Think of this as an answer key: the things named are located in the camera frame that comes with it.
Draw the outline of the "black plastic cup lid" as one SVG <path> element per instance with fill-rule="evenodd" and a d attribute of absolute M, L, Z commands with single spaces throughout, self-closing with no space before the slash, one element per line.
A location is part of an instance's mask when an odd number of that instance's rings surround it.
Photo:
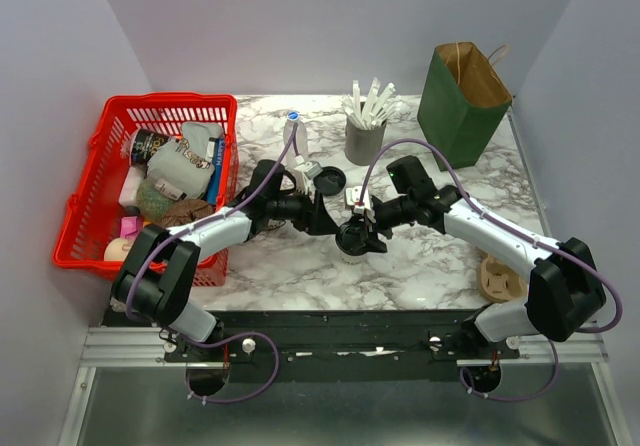
<path fill-rule="evenodd" d="M 335 242 L 340 251 L 347 256 L 359 257 L 370 251 L 367 226 L 357 218 L 339 227 Z"/>

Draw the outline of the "white paper cup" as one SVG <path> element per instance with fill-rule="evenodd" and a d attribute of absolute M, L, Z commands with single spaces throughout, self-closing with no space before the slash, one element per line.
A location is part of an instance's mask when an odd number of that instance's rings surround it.
<path fill-rule="evenodd" d="M 353 256 L 344 252 L 340 252 L 340 257 L 347 264 L 359 264 L 363 261 L 363 256 Z"/>

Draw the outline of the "green paper bag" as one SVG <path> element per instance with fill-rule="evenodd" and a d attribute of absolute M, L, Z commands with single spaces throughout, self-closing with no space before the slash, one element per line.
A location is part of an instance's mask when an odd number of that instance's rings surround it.
<path fill-rule="evenodd" d="M 472 42 L 437 46 L 431 58 L 417 120 L 426 141 L 454 169 L 477 163 L 513 96 L 485 55 Z"/>

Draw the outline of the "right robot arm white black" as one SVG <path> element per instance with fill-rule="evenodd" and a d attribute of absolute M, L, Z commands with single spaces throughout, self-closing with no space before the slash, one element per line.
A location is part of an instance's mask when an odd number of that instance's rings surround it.
<path fill-rule="evenodd" d="M 381 236 L 391 237 L 401 225 L 419 224 L 477 247 L 528 284 L 524 296 L 486 306 L 467 319 L 459 336 L 467 355 L 483 357 L 510 336 L 541 334 L 565 341 L 605 305 L 605 291 L 584 242 L 559 242 L 490 215 L 459 187 L 437 188 L 415 156 L 394 161 L 387 172 L 397 198 L 381 201 L 362 187 L 354 203 L 355 214 L 364 221 L 364 251 L 384 252 Z"/>

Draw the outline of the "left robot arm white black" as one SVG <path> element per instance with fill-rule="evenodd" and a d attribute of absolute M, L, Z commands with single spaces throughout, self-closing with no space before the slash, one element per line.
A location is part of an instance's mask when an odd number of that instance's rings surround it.
<path fill-rule="evenodd" d="M 262 160 L 250 184 L 214 215 L 183 227 L 143 228 L 114 280 L 111 296 L 128 313 L 187 337 L 187 348 L 201 361 L 214 359 L 222 346 L 217 318 L 189 299 L 200 261 L 264 231 L 272 220 L 292 223 L 310 236 L 334 235 L 338 226 L 324 205 L 346 185 L 335 167 L 303 163 L 288 172 Z"/>

